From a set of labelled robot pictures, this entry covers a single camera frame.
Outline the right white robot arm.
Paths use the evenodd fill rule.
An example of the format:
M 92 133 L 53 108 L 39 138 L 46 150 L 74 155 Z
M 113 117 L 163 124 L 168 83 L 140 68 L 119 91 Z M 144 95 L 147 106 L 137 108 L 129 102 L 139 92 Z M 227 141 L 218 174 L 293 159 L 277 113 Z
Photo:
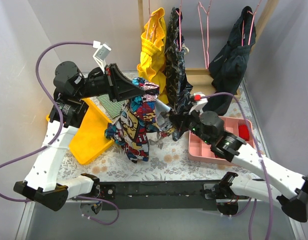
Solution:
M 231 199 L 235 195 L 252 197 L 280 207 L 290 218 L 308 221 L 308 175 L 289 170 L 268 157 L 258 154 L 248 142 L 225 129 L 226 122 L 215 112 L 173 115 L 171 122 L 179 130 L 189 130 L 221 159 L 241 166 L 262 181 L 246 180 L 233 173 L 219 183 L 220 194 Z

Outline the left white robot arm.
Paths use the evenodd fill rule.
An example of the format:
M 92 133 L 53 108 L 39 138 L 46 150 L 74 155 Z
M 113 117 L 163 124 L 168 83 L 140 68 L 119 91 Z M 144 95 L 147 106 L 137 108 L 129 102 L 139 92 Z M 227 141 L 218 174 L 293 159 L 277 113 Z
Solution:
M 58 211 L 70 198 L 83 195 L 95 200 L 100 195 L 99 178 L 94 175 L 83 173 L 63 183 L 56 180 L 69 144 L 89 108 L 84 99 L 108 95 L 111 101 L 120 102 L 143 96 L 145 91 L 133 84 L 115 63 L 105 69 L 97 67 L 84 77 L 74 62 L 62 62 L 55 69 L 53 84 L 55 103 L 49 114 L 43 150 L 25 179 L 17 181 L 13 190 Z

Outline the colourful comic print shorts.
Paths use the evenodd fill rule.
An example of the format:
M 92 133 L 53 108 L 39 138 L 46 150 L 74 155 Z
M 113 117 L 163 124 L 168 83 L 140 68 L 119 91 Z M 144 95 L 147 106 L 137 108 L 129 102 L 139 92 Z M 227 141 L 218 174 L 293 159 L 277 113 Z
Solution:
M 123 105 L 121 114 L 114 124 L 108 124 L 105 137 L 119 145 L 133 163 L 149 160 L 148 133 L 158 133 L 162 138 L 175 131 L 170 121 L 173 110 L 158 99 L 159 86 L 137 77 L 132 83 L 145 91 Z

